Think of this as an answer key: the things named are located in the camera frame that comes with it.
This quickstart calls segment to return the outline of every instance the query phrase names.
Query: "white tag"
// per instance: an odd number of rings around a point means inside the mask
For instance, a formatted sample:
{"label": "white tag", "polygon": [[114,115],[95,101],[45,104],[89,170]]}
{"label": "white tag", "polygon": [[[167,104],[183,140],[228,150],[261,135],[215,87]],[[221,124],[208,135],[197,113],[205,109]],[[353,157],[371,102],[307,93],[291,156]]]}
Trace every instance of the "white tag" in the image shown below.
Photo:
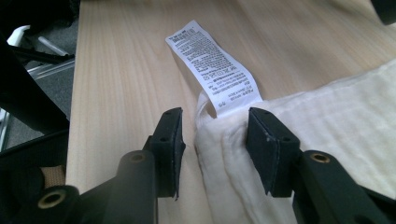
{"label": "white tag", "polygon": [[218,117],[262,101],[249,71],[221,49],[196,21],[165,41],[198,79]]}

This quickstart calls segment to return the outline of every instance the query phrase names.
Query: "floor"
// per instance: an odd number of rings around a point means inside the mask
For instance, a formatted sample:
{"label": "floor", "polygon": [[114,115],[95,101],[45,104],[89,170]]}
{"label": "floor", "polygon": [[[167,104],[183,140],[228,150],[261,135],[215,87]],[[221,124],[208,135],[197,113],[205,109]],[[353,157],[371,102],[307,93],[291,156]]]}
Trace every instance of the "floor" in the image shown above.
{"label": "floor", "polygon": [[[64,22],[57,21],[36,35],[26,35],[22,40],[22,46],[33,46],[37,51],[55,54],[38,41],[40,36],[44,36],[69,54],[76,54],[77,35],[78,20],[75,20],[72,24],[65,24]],[[39,65],[41,64],[37,62],[29,62],[25,65],[25,68],[29,70]],[[40,86],[69,119],[73,90],[73,75],[74,67],[36,80],[38,86]],[[41,135],[41,133],[33,131],[18,119],[11,116],[8,123],[5,149],[35,139]]]}

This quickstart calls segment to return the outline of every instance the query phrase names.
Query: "care label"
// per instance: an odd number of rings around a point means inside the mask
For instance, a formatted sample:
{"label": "care label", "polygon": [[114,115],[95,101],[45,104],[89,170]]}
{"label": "care label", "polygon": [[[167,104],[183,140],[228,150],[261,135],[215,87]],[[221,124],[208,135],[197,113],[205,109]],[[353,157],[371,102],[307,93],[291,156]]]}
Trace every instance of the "care label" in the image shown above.
{"label": "care label", "polygon": [[262,101],[249,71],[221,49],[196,21],[165,41],[198,79],[218,117]]}

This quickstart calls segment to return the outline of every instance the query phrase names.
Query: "wooden table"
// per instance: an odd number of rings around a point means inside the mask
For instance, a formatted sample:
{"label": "wooden table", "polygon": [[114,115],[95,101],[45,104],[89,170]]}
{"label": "wooden table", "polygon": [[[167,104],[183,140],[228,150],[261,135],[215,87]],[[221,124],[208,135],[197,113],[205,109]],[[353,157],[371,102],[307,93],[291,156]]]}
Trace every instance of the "wooden table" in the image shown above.
{"label": "wooden table", "polygon": [[201,87],[164,39],[196,20],[255,77],[263,99],[310,91],[396,57],[396,27],[369,1],[81,1],[66,182],[80,192],[141,149],[163,111],[181,106],[187,144],[180,198],[161,223],[211,223],[194,149]]}

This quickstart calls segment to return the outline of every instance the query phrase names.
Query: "white towel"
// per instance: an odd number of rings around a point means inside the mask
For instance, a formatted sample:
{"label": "white towel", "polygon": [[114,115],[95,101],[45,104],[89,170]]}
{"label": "white towel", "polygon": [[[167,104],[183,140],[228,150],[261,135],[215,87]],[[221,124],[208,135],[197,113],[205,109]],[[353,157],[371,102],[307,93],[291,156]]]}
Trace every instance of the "white towel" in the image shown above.
{"label": "white towel", "polygon": [[[252,106],[274,113],[301,149],[332,154],[360,185],[396,196],[396,61]],[[222,119],[200,95],[195,145],[216,223],[295,223],[291,199],[266,196],[245,149],[248,107]]]}

